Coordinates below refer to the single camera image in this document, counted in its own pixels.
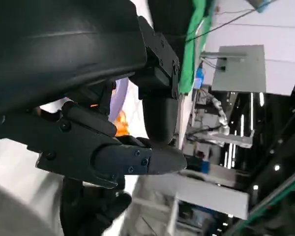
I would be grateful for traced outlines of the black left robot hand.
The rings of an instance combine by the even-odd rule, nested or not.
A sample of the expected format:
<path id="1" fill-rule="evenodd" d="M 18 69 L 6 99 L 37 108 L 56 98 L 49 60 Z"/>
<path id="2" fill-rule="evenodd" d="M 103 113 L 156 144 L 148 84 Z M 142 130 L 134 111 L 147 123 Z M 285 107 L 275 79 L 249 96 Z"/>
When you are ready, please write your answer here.
<path id="1" fill-rule="evenodd" d="M 126 175 L 184 169 L 171 146 L 179 58 L 129 0 L 0 0 L 0 140 L 63 176 L 66 236 L 99 236 L 131 203 Z M 116 136 L 118 79 L 139 90 L 147 138 Z"/>

